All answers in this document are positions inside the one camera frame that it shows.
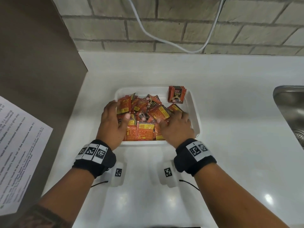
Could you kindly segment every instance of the white cable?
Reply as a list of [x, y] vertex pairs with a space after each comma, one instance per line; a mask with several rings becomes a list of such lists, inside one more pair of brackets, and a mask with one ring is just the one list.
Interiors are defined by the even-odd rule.
[[146, 35], [148, 35], [150, 38], [153, 38], [154, 40], [157, 40], [157, 41], [160, 41], [160, 42], [163, 42], [163, 43], [167, 43], [167, 44], [169, 44], [169, 45], [173, 45], [173, 46], [175, 46], [175, 47], [181, 49], [182, 51], [184, 51], [184, 52], [186, 52], [186, 53], [199, 53], [199, 52], [202, 52], [202, 50], [206, 47], [206, 45], [208, 44], [208, 42], [209, 42], [209, 40], [210, 40], [210, 38], [211, 38], [211, 35], [212, 35], [213, 30], [214, 30], [214, 28], [215, 28], [215, 25], [216, 25], [216, 23], [217, 23], [217, 19], [219, 18], [218, 16], [219, 16], [219, 14], [220, 14], [220, 12], [221, 12], [222, 5], [223, 5], [224, 0], [220, 0], [220, 2], [219, 2], [219, 7], [218, 7], [218, 9], [217, 9], [217, 13], [216, 13], [214, 22], [213, 22], [213, 24], [212, 24], [212, 27], [211, 27], [211, 29], [210, 29], [210, 32], [209, 32], [209, 34], [208, 34], [208, 37], [207, 37], [206, 42], [204, 43], [204, 45], [203, 45], [200, 49], [198, 49], [198, 50], [196, 50], [196, 51], [189, 51], [189, 50], [186, 50], [186, 49], [184, 49], [183, 47], [180, 47], [179, 45], [177, 45], [177, 44], [175, 44], [175, 43], [173, 43], [173, 42], [169, 42], [169, 41], [166, 41], [166, 40], [164, 40], [164, 39], [157, 38], [157, 37], [155, 37], [155, 36], [149, 34], [149, 33], [144, 29], [144, 27], [142, 26], [142, 23], [141, 23], [141, 21], [140, 21], [140, 19], [139, 19], [139, 16], [138, 16], [137, 11], [136, 11], [136, 9], [135, 9], [135, 7], [134, 7], [134, 5], [133, 5], [133, 2], [132, 2], [131, 0], [129, 0], [129, 2], [130, 2], [130, 5], [131, 5], [131, 7], [132, 7], [132, 10], [133, 10], [133, 12], [134, 12], [134, 14], [135, 14], [135, 17], [136, 17], [136, 19], [137, 19], [137, 21], [138, 21], [138, 23], [139, 23], [139, 26], [141, 27], [142, 31], [143, 31]]

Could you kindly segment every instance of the sink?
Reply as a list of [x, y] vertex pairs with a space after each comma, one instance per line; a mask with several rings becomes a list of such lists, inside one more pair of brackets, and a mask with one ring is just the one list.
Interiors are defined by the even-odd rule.
[[304, 86], [278, 86], [273, 99], [304, 149]]

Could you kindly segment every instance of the black wrist strap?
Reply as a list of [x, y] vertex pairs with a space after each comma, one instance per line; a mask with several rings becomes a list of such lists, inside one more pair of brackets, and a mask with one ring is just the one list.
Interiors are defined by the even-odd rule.
[[216, 163], [207, 147], [195, 139], [187, 139], [176, 149], [174, 165], [178, 172], [185, 171], [194, 176], [200, 169], [210, 163]]
[[88, 170], [94, 178], [102, 175], [116, 163], [116, 155], [101, 140], [93, 140], [85, 145], [76, 156], [72, 168]]

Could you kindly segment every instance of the white tag on wristband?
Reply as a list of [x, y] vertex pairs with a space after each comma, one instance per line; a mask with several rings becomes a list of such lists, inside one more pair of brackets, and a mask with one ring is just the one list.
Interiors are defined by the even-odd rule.
[[97, 151], [98, 144], [89, 144], [88, 148], [86, 149], [85, 153], [82, 156], [82, 159], [85, 160], [92, 160], [94, 157], [94, 154]]
[[108, 151], [107, 147], [103, 145], [99, 145], [94, 157], [92, 158], [92, 161], [101, 164], [107, 151]]
[[211, 156], [210, 150], [200, 141], [195, 141], [186, 146], [188, 151], [192, 154], [195, 160], [198, 162], [204, 157]]
[[86, 144], [82, 147], [81, 151], [78, 153], [78, 155], [76, 156], [76, 160], [77, 159], [81, 159], [83, 154], [85, 153], [85, 151], [87, 150], [87, 147], [89, 146], [89, 144]]

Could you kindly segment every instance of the sink strainer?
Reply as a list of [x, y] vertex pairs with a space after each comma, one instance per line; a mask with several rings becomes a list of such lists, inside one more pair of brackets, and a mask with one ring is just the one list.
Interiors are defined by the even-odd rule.
[[293, 130], [295, 137], [298, 139], [300, 145], [304, 149], [304, 131], [302, 130]]

